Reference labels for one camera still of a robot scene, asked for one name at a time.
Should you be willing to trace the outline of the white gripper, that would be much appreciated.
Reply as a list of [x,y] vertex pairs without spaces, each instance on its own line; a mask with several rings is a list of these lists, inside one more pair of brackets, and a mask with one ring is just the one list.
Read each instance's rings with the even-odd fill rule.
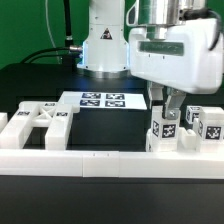
[[188,20],[184,25],[170,27],[163,41],[147,39],[146,28],[131,30],[131,74],[149,80],[150,107],[163,104],[163,88],[168,86],[162,112],[164,119],[179,117],[185,92],[213,94],[221,86],[223,36],[213,50],[209,49],[215,29],[215,19]]

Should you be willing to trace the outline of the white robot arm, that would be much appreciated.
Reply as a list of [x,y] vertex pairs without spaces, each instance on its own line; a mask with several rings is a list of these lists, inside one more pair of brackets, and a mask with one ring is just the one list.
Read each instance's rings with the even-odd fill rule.
[[223,79],[224,35],[205,0],[90,0],[89,34],[78,67],[97,78],[123,72],[148,82],[149,98],[168,98],[175,119],[188,93],[213,94]]

